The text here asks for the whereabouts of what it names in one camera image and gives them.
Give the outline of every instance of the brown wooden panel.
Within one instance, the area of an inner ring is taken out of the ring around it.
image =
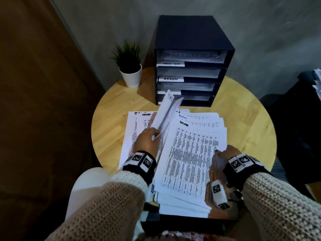
[[[0,233],[20,240],[90,160],[103,89],[48,0],[1,0],[0,31]]]

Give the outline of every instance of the black wristband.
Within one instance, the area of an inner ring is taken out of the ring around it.
[[[246,154],[240,154],[230,159],[223,173],[229,185],[234,186],[240,191],[243,190],[245,181],[251,175],[255,173],[271,174],[256,158]]]
[[[134,156],[130,156],[123,166],[123,171],[129,171],[141,175],[149,186],[153,181],[156,168],[155,158],[148,152],[139,150]]]

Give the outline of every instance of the beige knit sweater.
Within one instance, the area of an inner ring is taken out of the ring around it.
[[[47,240],[131,240],[146,188],[141,176],[120,171]],[[289,184],[257,173],[242,193],[263,240],[321,240],[321,205]]]

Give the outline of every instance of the concrete wall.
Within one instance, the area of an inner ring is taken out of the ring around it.
[[[213,15],[236,52],[227,75],[258,98],[321,67],[321,0],[52,0],[105,89],[121,78],[116,42],[147,53],[160,14]]]

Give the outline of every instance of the file organizer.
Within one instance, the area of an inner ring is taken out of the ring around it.
[[[235,48],[212,16],[160,15],[155,39],[155,104],[167,89],[182,106],[210,107]]]

